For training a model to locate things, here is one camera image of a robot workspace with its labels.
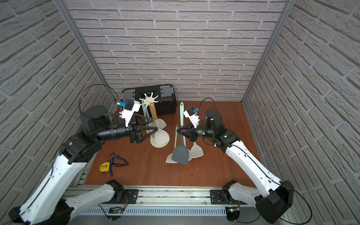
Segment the cream slotted turner wooden handle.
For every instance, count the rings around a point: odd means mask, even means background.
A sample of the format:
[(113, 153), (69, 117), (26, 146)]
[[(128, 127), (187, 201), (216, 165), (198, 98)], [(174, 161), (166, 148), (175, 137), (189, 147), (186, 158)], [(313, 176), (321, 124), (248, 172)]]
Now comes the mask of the cream slotted turner wooden handle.
[(191, 147), (190, 153), (192, 155), (192, 159), (200, 158), (204, 155), (202, 148), (196, 142), (194, 142), (193, 146)]

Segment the cream utensil rack stand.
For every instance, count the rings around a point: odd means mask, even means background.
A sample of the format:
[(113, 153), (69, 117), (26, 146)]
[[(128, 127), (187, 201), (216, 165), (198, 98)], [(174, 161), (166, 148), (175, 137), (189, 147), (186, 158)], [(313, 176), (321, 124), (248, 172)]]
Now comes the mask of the cream utensil rack stand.
[(155, 132), (155, 134), (151, 136), (151, 144), (156, 148), (163, 148), (169, 143), (170, 136), (159, 125), (158, 116), (157, 116), (156, 108), (154, 105), (154, 103), (158, 102), (155, 100), (156, 98), (158, 98), (158, 95), (156, 97), (153, 97), (153, 93), (151, 93), (150, 96), (147, 96), (146, 93), (144, 95), (145, 95), (145, 99), (141, 98), (141, 100), (143, 101), (143, 106), (144, 106), (143, 110), (146, 110), (147, 107), (150, 106), (151, 114), (152, 114), (154, 122), (158, 128), (158, 130)]

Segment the grey spatula green handle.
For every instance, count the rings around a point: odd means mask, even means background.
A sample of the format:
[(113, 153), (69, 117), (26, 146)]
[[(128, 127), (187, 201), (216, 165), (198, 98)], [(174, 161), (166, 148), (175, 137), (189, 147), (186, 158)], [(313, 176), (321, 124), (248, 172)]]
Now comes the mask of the grey spatula green handle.
[[(184, 125), (184, 103), (180, 103), (180, 124), (181, 126)], [(188, 165), (188, 156), (187, 156), (187, 148), (183, 143), (183, 137), (181, 135), (181, 144), (176, 146), (173, 150), (172, 160), (179, 164)]]

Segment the cream spatula green handle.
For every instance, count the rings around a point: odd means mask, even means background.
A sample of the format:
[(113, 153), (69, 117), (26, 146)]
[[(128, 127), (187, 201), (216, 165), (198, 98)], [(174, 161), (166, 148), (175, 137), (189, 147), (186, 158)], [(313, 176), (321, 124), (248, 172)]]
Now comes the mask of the cream spatula green handle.
[[(177, 146), (177, 137), (178, 137), (178, 133), (177, 133), (177, 129), (178, 129), (178, 125), (176, 125), (176, 129), (175, 129), (175, 141), (174, 141), (174, 148)], [(177, 162), (175, 162), (174, 160), (172, 160), (172, 153), (168, 155), (167, 159), (166, 159), (166, 163), (169, 164), (177, 164)]]

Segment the cream spatula wooden handle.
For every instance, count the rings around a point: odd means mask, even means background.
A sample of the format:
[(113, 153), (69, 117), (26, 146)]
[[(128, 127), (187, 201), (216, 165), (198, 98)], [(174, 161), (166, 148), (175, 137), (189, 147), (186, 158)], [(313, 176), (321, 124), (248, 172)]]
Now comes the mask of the cream spatula wooden handle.
[(187, 147), (187, 144), (186, 144), (186, 141), (185, 141), (185, 140), (183, 140), (183, 143), (184, 143), (185, 147), (187, 148), (187, 159), (188, 159), (188, 161), (190, 161), (190, 160), (192, 159), (192, 154), (191, 154), (191, 151), (190, 151), (190, 149), (188, 149), (188, 147)]

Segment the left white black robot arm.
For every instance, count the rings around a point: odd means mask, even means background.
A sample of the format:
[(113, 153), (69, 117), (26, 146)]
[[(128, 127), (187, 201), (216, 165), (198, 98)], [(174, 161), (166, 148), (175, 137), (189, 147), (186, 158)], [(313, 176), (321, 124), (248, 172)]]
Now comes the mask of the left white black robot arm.
[(111, 180), (87, 194), (65, 199), (63, 194), (77, 176), (102, 149), (107, 141), (117, 141), (125, 137), (131, 143), (141, 143), (158, 130), (150, 127), (151, 117), (138, 114), (141, 104), (123, 103), (120, 116), (109, 113), (104, 106), (92, 106), (80, 113), (81, 127), (78, 133), (69, 137), (54, 156), (48, 175), (22, 206), (10, 210), (11, 222), (23, 225), (66, 225), (84, 211), (95, 205), (127, 201), (124, 187)]

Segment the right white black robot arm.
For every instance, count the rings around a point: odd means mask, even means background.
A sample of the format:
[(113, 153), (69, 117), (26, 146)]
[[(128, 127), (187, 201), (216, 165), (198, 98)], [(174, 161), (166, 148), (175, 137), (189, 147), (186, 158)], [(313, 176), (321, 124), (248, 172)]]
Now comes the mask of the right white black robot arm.
[(255, 207), (260, 216), (270, 224), (282, 218), (291, 208), (293, 196), (297, 192), (289, 181), (282, 181), (271, 173), (245, 146), (244, 142), (232, 130), (226, 129), (222, 115), (218, 110), (205, 113), (205, 124), (200, 124), (197, 108), (180, 109), (181, 123), (184, 118), (190, 124), (182, 125), (177, 133), (195, 143), (198, 138), (205, 138), (220, 148), (234, 160), (255, 184), (255, 188), (230, 181), (223, 186), (223, 193), (231, 200), (244, 202)]

